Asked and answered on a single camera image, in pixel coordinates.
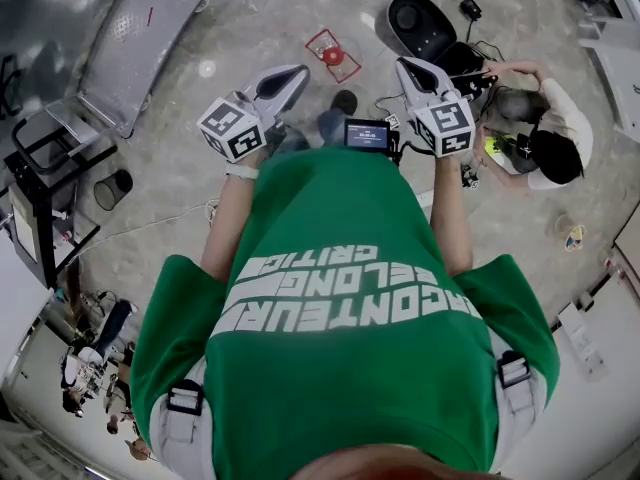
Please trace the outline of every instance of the bracelet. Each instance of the bracelet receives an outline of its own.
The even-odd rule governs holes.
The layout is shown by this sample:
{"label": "bracelet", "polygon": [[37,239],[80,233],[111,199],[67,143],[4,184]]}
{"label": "bracelet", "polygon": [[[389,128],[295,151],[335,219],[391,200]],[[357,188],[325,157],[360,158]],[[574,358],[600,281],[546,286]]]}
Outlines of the bracelet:
{"label": "bracelet", "polygon": [[243,180],[255,180],[260,174],[258,169],[254,169],[253,167],[247,167],[246,165],[236,165],[227,163],[227,167],[224,170],[224,173],[229,176],[236,176]]}

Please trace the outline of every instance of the backpack strap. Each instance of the backpack strap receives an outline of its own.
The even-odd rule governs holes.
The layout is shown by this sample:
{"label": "backpack strap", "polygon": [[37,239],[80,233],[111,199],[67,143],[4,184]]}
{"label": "backpack strap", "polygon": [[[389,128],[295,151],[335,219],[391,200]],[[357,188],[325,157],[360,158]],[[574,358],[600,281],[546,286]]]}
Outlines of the backpack strap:
{"label": "backpack strap", "polygon": [[213,415],[202,389],[207,362],[202,357],[151,410],[149,438],[158,461],[182,478],[216,480]]}
{"label": "backpack strap", "polygon": [[491,328],[491,348],[496,358],[498,439],[490,472],[497,472],[522,438],[531,430],[547,402],[547,382],[520,352]]}

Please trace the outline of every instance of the shoe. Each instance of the shoe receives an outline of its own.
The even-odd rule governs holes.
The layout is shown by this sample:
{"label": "shoe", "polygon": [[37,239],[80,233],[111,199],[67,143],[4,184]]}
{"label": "shoe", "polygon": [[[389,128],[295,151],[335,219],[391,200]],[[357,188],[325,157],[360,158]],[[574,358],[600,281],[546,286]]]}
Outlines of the shoe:
{"label": "shoe", "polygon": [[337,108],[348,116],[352,116],[358,108],[358,98],[351,91],[342,90],[334,96],[331,108]]}

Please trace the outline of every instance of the dark hair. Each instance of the dark hair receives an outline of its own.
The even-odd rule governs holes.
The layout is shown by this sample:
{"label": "dark hair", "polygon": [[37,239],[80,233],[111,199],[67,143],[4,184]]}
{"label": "dark hair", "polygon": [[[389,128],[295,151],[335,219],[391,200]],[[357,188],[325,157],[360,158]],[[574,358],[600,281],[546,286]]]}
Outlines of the dark hair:
{"label": "dark hair", "polygon": [[531,158],[547,178],[566,185],[584,177],[582,159],[572,140],[556,132],[537,130],[531,134]]}
{"label": "dark hair", "polygon": [[71,414],[76,414],[82,408],[78,402],[71,398],[71,393],[68,389],[62,392],[62,407]]}

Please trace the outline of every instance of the floor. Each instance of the floor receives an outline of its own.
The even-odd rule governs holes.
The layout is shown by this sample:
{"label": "floor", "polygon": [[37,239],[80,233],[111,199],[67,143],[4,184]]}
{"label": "floor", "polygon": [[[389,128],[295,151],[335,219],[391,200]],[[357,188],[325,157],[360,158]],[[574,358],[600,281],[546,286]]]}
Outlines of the floor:
{"label": "floor", "polygon": [[[298,62],[309,65],[311,82],[287,121],[302,129],[312,144],[320,144],[314,119],[328,106],[338,86],[304,44],[325,27],[363,66],[344,84],[360,99],[357,117],[379,117],[373,102],[401,92],[394,72],[397,53],[373,30],[390,1],[212,0],[193,19],[171,54],[133,137],[121,141],[119,154],[86,180],[82,207],[103,224],[99,237],[182,215],[218,197],[224,163],[207,146],[195,122],[216,97],[241,88],[262,68]],[[458,10],[462,0],[433,1],[464,38],[468,22]],[[481,171],[480,188],[465,194],[476,265],[512,254],[552,321],[569,301],[597,281],[604,251],[638,202],[640,147],[614,137],[601,83],[587,54],[577,45],[576,23],[584,9],[575,0],[476,1],[483,17],[474,25],[471,40],[498,45],[508,59],[536,59],[546,64],[594,130],[594,153],[585,179],[570,187],[519,196],[507,193],[488,171]],[[216,66],[210,77],[202,76],[208,74],[204,71],[201,74],[205,61]],[[508,82],[534,88],[520,78]],[[387,103],[406,122],[402,102]],[[403,134],[409,133],[405,127]],[[134,188],[107,213],[95,204],[91,187],[120,167],[131,172]],[[401,170],[417,193],[432,187],[430,158],[407,155]],[[564,211],[587,228],[581,251],[565,252],[562,240],[552,232],[555,218]],[[180,219],[114,236],[83,255],[85,284],[88,289],[113,290],[144,308],[164,259],[184,254],[197,261],[207,230],[204,209],[196,208]]]}

